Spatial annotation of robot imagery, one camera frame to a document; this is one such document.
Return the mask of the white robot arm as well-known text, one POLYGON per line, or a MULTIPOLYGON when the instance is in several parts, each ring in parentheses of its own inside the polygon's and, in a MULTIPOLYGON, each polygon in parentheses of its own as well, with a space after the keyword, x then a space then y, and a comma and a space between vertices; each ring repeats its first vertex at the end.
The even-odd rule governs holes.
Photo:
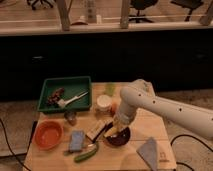
POLYGON ((137 79, 121 88, 121 103, 114 117, 118 132, 135 120, 138 108, 143 108, 199 136, 213 139, 213 110, 159 97, 150 92, 150 86, 150 82, 137 79))

